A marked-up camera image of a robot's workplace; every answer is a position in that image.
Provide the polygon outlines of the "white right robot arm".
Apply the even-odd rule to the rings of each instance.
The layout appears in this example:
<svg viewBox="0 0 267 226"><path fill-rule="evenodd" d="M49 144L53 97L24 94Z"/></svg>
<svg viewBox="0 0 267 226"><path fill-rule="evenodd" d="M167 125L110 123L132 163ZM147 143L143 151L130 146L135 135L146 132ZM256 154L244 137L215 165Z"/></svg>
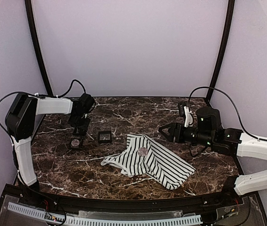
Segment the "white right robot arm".
<svg viewBox="0 0 267 226"><path fill-rule="evenodd" d="M252 157L267 161L267 138L248 135L241 129L223 128L220 112L212 107L202 107L196 111L197 126L193 127L191 113L184 107L185 122L169 123L159 128L159 132L170 142L201 145L227 156ZM222 191L242 196L247 193L267 189L267 170L249 174L230 176Z"/></svg>

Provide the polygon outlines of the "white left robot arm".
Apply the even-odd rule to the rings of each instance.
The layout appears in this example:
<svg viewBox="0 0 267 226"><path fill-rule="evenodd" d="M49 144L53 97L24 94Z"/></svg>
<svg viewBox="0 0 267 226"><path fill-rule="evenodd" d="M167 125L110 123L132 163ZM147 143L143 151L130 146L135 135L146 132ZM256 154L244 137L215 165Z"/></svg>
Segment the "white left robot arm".
<svg viewBox="0 0 267 226"><path fill-rule="evenodd" d="M82 94L79 99L63 96L47 97L18 93L5 118L5 124L13 146L14 164L21 184L39 190L39 182L34 172L31 140L37 115L70 115L68 123L75 133L87 131L90 118L88 114L96 102L90 94Z"/></svg>

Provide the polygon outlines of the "striped black white garment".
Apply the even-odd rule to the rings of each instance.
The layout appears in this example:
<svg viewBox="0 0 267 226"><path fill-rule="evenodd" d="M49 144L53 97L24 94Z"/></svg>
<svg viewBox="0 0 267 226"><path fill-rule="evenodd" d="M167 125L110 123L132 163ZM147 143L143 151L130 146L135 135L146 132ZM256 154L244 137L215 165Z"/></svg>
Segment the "striped black white garment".
<svg viewBox="0 0 267 226"><path fill-rule="evenodd" d="M145 147L148 155L141 157L138 149ZM147 135L128 134L126 149L118 155L105 157L102 166L121 169L121 174L134 177L148 175L164 188L175 190L195 172L195 167Z"/></svg>

